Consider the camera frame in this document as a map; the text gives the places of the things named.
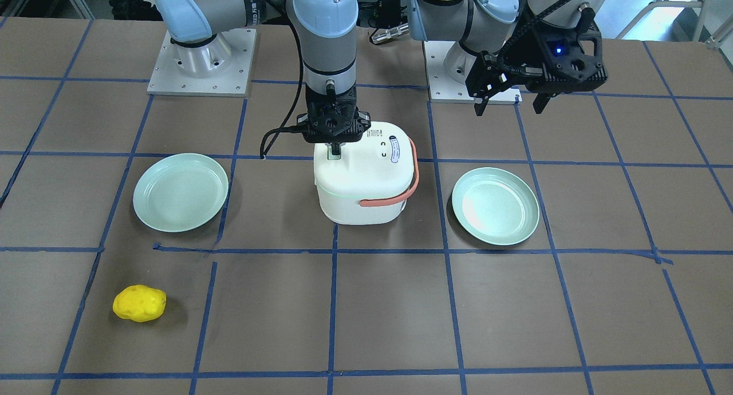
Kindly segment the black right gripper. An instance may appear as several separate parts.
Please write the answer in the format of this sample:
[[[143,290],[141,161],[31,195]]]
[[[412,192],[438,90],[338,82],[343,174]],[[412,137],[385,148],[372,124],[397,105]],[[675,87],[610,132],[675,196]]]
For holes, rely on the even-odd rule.
[[[359,111],[357,88],[322,94],[306,88],[307,112],[298,116],[296,132],[309,144],[330,144],[330,156],[341,157],[344,144],[361,140],[371,127],[370,114]]]

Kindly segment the green plate near right arm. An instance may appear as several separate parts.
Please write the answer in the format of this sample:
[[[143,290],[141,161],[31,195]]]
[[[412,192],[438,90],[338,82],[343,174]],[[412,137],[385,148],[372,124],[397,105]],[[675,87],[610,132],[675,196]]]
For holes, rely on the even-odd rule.
[[[167,233],[203,226],[223,209],[230,179],[215,159],[185,153],[166,157],[137,181],[132,204],[144,225]]]

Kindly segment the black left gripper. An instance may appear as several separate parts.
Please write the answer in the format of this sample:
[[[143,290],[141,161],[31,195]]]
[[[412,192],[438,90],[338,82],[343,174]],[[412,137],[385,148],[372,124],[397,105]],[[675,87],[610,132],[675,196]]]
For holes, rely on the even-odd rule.
[[[493,90],[523,85],[536,93],[533,109],[539,115],[555,94],[591,92],[607,82],[601,33],[593,17],[581,17],[573,27],[539,21],[520,33],[531,20],[520,18],[513,32],[515,41],[503,54],[502,68],[498,53],[484,50],[476,57],[475,66],[490,71],[485,77]],[[475,97],[476,116],[483,116],[487,105],[487,96]]]

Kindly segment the green plate near left arm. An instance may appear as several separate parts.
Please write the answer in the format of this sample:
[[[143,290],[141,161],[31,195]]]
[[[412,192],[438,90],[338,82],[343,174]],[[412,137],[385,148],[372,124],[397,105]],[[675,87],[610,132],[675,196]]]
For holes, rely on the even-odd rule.
[[[475,168],[458,178],[451,206],[461,227],[496,246],[523,243],[539,225],[539,201],[517,175],[494,167]]]

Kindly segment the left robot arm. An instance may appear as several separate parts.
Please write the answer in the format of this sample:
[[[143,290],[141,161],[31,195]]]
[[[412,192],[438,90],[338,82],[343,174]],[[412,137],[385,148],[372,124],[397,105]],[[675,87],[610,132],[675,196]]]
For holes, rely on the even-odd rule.
[[[605,0],[410,0],[418,41],[450,41],[447,71],[464,84],[477,116],[515,85],[534,93],[540,114],[563,93],[607,82],[595,22]]]

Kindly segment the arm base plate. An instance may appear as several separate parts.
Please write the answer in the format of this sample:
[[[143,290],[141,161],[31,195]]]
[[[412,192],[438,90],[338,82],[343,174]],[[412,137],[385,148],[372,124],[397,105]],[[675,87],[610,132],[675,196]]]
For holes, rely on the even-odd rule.
[[[197,48],[178,45],[166,33],[147,92],[160,96],[244,98],[249,90],[256,42],[254,28],[218,33]]]
[[[493,90],[487,81],[490,73],[475,66],[476,52],[465,41],[424,41],[425,69],[432,102],[453,104],[518,105],[522,102],[516,87]]]

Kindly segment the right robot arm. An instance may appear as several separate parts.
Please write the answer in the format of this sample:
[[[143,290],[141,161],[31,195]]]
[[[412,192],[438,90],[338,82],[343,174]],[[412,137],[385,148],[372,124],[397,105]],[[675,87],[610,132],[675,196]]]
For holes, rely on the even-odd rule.
[[[299,133],[309,144],[327,146],[331,160],[370,127],[358,108],[358,0],[153,0],[173,43],[203,46],[228,31],[280,25],[290,30],[298,57],[306,113],[295,125],[267,132],[260,157],[280,133]]]

